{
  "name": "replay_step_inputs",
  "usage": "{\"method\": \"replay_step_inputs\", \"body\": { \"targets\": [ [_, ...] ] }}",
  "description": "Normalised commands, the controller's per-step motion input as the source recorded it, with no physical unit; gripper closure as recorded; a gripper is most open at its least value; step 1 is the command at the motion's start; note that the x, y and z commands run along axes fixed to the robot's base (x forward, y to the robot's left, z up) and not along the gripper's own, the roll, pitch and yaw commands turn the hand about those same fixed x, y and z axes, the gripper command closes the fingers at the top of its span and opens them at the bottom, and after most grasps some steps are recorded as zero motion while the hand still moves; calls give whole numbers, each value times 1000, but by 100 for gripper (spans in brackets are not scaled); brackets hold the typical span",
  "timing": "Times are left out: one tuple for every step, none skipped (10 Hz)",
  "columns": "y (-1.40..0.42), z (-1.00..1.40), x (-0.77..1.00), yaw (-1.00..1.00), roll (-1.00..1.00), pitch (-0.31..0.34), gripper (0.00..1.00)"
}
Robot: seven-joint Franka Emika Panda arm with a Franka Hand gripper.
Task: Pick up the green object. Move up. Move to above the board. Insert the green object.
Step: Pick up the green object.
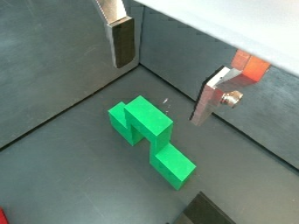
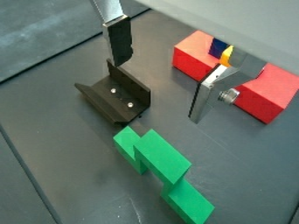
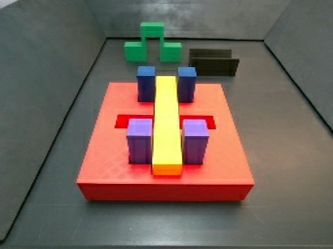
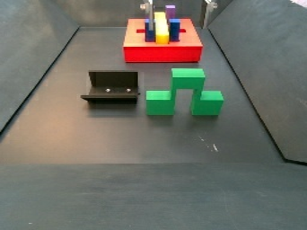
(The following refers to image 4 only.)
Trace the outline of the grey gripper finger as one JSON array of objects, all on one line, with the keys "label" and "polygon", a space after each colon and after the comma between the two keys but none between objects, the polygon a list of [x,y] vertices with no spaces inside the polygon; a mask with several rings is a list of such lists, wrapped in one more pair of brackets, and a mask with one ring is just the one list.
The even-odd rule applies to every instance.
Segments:
[{"label": "grey gripper finger", "polygon": [[154,0],[143,0],[141,9],[149,15],[149,29],[153,31],[154,30]]},{"label": "grey gripper finger", "polygon": [[205,4],[206,4],[206,14],[203,20],[203,27],[206,28],[209,26],[210,15],[214,12],[214,10],[219,7],[219,4],[215,2],[215,0],[205,0]]}]

